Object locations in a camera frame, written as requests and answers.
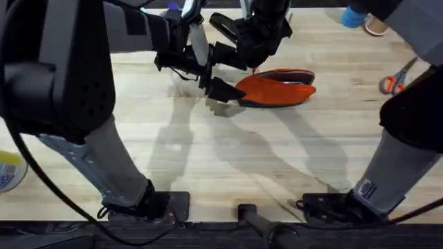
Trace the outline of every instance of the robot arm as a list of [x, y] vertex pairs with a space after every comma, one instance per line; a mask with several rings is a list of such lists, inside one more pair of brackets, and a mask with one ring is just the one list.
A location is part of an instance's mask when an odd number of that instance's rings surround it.
[[[9, 3], [0, 1], [0, 19]], [[199, 86], [221, 101], [242, 94], [220, 79], [213, 82], [210, 69], [215, 63], [246, 69], [242, 58], [247, 57], [238, 56], [230, 46], [208, 44], [201, 25], [203, 1], [187, 0], [182, 12], [169, 10], [161, 16], [119, 3], [25, 2], [26, 8], [15, 18], [20, 21], [12, 23], [4, 44], [8, 92], [0, 110], [8, 103], [19, 132], [36, 136], [63, 155], [99, 190], [110, 214], [155, 219], [172, 212], [178, 221], [185, 221], [189, 193], [156, 192], [118, 135], [112, 116], [116, 100], [109, 53], [156, 51], [159, 70], [172, 67], [199, 75]], [[279, 13], [284, 18], [285, 12]], [[267, 30], [272, 30], [282, 18], [251, 21], [255, 28], [269, 21]]]

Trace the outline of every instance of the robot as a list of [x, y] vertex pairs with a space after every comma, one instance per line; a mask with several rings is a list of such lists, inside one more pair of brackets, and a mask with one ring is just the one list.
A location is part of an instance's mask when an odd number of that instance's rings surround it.
[[[443, 3], [356, 2], [397, 31], [432, 66], [383, 105], [381, 142], [354, 189], [347, 194], [305, 194], [297, 202], [310, 223], [386, 220], [443, 152], [438, 129], [443, 121], [435, 114], [436, 95], [443, 90], [443, 18], [438, 12]], [[119, 0], [0, 1], [0, 19], [5, 20], [0, 116], [10, 131], [36, 136], [65, 157], [102, 194], [109, 219], [184, 222], [190, 198], [187, 192], [155, 191], [134, 165], [112, 116], [116, 98], [109, 54], [157, 52], [159, 70], [197, 75], [209, 98], [227, 102], [244, 93], [212, 77], [212, 67], [222, 63], [256, 68], [292, 34], [285, 19], [290, 0], [241, 0], [244, 18], [231, 20], [217, 13], [210, 18], [235, 47], [209, 44], [200, 15], [205, 3], [186, 0], [183, 10], [157, 16]], [[299, 242], [285, 227], [271, 232], [269, 221], [258, 216], [253, 205], [241, 205], [239, 218], [267, 239], [271, 235], [281, 248]]]

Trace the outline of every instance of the yellow container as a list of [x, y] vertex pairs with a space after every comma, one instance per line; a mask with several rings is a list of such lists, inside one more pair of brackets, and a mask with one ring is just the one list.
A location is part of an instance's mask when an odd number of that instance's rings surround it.
[[28, 164], [19, 155], [0, 151], [0, 193], [16, 187], [28, 171]]

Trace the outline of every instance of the sticker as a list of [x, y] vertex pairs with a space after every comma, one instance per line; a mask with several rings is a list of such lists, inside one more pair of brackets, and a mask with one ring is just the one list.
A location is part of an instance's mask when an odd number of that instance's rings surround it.
[[377, 190], [377, 186], [369, 181], [369, 179], [365, 179], [360, 185], [358, 193], [363, 198], [369, 200], [369, 198], [371, 198], [371, 196], [374, 194], [375, 190]]
[[3, 173], [3, 174], [14, 174], [16, 168], [17, 168], [16, 165], [5, 164], [5, 165], [3, 165], [2, 169], [1, 169], [1, 173]]
[[5, 188], [15, 177], [16, 165], [3, 165], [0, 167], [0, 189]]

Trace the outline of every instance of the scissors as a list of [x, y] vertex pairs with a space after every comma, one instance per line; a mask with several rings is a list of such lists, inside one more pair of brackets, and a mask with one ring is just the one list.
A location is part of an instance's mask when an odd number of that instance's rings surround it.
[[406, 74], [408, 73], [409, 69], [414, 66], [417, 59], [418, 58], [415, 57], [414, 59], [410, 60], [407, 65], [395, 75], [384, 77], [379, 84], [380, 92], [382, 94], [396, 95], [403, 91]]

